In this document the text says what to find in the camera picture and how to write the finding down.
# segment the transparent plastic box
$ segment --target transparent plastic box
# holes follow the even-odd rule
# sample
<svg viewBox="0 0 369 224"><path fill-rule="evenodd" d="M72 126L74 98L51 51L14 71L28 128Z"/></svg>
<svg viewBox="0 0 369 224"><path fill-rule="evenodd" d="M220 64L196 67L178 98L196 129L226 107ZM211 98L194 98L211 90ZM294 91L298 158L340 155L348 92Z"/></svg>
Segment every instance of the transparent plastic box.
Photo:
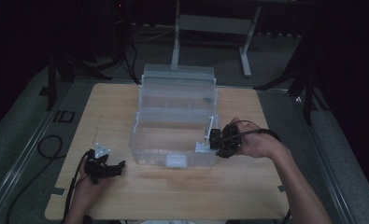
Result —
<svg viewBox="0 0 369 224"><path fill-rule="evenodd" d="M219 127L213 68L147 64L129 148L138 164L213 166L218 157L205 141Z"/></svg>

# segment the wooden table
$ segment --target wooden table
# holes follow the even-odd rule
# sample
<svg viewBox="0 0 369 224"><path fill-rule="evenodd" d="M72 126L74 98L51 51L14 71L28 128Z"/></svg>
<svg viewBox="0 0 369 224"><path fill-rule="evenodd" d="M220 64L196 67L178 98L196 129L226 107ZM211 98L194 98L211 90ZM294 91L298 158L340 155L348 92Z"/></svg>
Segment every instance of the wooden table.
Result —
<svg viewBox="0 0 369 224"><path fill-rule="evenodd" d="M128 148L138 108L138 86L96 84L86 105L56 188L68 189L85 151L98 142L110 147L108 163L126 160L89 215L95 219L249 219L283 218L289 205L274 164L234 156L213 167L169 169L138 165ZM257 93L219 88L221 126L233 117L267 128ZM45 215L62 219L65 195L51 195Z"/></svg>

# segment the metal frame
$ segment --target metal frame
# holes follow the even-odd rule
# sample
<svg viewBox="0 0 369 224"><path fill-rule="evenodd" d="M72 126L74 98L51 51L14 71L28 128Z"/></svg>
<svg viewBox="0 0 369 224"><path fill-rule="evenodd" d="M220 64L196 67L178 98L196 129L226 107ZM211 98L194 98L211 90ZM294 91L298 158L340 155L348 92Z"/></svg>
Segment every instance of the metal frame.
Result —
<svg viewBox="0 0 369 224"><path fill-rule="evenodd" d="M215 33L226 33L236 35L246 35L245 45L239 48L239 56L242 62L243 74L245 77L251 76L248 64L248 46L254 34L254 29L259 18L261 7L256 7L252 20L229 19L217 17L204 17L180 14L180 1L176 1L176 26L175 45L173 47L171 69L178 69L178 59L180 53L179 32L183 30L206 31Z"/></svg>

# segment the black cable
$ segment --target black cable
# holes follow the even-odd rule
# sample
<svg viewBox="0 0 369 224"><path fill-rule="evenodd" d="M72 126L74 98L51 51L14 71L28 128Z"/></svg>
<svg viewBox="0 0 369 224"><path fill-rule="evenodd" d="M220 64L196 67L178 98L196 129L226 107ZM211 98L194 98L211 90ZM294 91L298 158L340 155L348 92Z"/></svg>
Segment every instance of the black cable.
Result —
<svg viewBox="0 0 369 224"><path fill-rule="evenodd" d="M79 181L78 181L78 183L74 186L74 189L84 180L84 179L86 179L86 178L88 178L89 177L89 175L86 175L85 177L83 177L82 179L80 179Z"/></svg>
<svg viewBox="0 0 369 224"><path fill-rule="evenodd" d="M41 144L48 138L51 138L51 137L54 137L54 138L57 138L59 140L59 147L58 149L56 150L56 153L53 155L53 157L49 157L49 156L46 156L44 155L44 153L41 152ZM50 162L48 162L48 164L42 168L42 170L40 172L38 172L38 174L35 175L35 177L33 177L32 180L30 180L29 183L27 183L26 186L24 186L23 189L21 189L21 191L19 192L19 194L16 196L16 198L13 200L12 204L10 205L10 207L8 208L8 211L7 211L7 217L6 217L6 223L9 224L9 220L10 220L10 216L11 216L11 213L12 213L12 210L15 206L15 203L17 202L17 200L19 200L19 198L22 196L22 194L27 190L27 188L29 188L29 186L50 166L50 164L55 161L56 159L60 159L60 158L64 158L65 156L60 156L58 157L59 153L62 151L62 148L63 148L63 140L60 136L58 135L55 135L55 134L52 134L52 135L48 135L46 137L43 137L37 144L37 150L38 152L40 152L41 156L46 158L46 159L49 159Z"/></svg>
<svg viewBox="0 0 369 224"><path fill-rule="evenodd" d="M124 54L123 55L123 58L125 59L125 62L126 62L126 66L128 66L128 73L129 73L129 76L131 76L132 80L135 82L135 84L137 85L140 85L140 81L134 76L134 74L132 73L132 67L131 65L129 64L128 62L128 58L126 57L126 55Z"/></svg>
<svg viewBox="0 0 369 224"><path fill-rule="evenodd" d="M281 224L286 224L290 220L290 217L291 217L291 211L290 211L290 208L289 208L289 211L287 211L287 215L284 217Z"/></svg>
<svg viewBox="0 0 369 224"><path fill-rule="evenodd" d="M86 156L88 156L89 151L85 152L85 154L81 157L81 160L79 161L76 173L74 174L74 177L71 179L70 188L67 193L67 198L65 199L65 206L64 206L64 216L61 223L64 223L65 217L68 214L68 211L70 210L70 203L71 203L71 196L73 195L74 187L76 186L77 176L79 173L79 169L81 168L81 164L83 163Z"/></svg>

